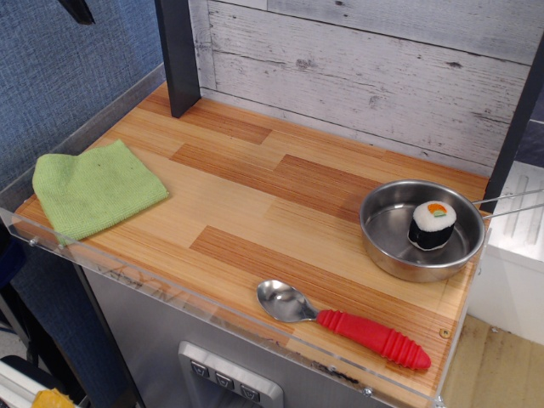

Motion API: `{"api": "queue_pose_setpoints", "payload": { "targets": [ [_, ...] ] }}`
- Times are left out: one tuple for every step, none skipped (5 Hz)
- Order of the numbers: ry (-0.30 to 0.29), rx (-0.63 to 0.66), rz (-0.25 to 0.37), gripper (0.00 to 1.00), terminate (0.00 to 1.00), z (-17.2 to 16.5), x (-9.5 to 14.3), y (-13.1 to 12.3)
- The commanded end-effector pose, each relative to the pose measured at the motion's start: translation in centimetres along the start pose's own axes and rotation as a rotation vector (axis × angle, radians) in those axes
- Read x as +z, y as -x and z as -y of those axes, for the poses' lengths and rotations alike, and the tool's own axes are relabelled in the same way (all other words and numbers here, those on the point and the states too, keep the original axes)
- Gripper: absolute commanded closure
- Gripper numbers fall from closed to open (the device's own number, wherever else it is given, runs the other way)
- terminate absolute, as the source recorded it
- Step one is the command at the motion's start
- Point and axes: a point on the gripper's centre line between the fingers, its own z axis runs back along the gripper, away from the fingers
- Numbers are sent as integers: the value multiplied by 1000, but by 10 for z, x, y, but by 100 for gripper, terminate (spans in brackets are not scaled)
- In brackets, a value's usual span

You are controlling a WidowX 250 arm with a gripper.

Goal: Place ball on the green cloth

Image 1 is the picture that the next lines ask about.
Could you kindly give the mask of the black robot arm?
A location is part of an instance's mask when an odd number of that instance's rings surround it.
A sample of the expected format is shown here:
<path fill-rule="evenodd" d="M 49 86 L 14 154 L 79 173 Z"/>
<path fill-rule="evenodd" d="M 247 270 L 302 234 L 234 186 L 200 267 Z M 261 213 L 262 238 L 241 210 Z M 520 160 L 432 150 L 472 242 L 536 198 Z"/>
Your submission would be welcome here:
<path fill-rule="evenodd" d="M 59 3 L 77 24 L 90 26 L 94 23 L 94 17 L 85 0 L 59 0 Z"/>

